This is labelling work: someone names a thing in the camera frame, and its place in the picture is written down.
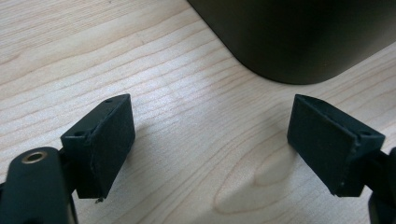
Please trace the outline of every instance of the black container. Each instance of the black container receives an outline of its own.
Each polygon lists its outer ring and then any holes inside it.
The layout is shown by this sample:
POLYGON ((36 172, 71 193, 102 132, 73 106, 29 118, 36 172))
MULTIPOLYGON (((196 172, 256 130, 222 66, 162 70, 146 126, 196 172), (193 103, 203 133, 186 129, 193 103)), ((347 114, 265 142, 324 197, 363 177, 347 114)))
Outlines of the black container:
POLYGON ((189 0, 225 46, 260 76, 311 84, 396 41, 396 1, 189 0))

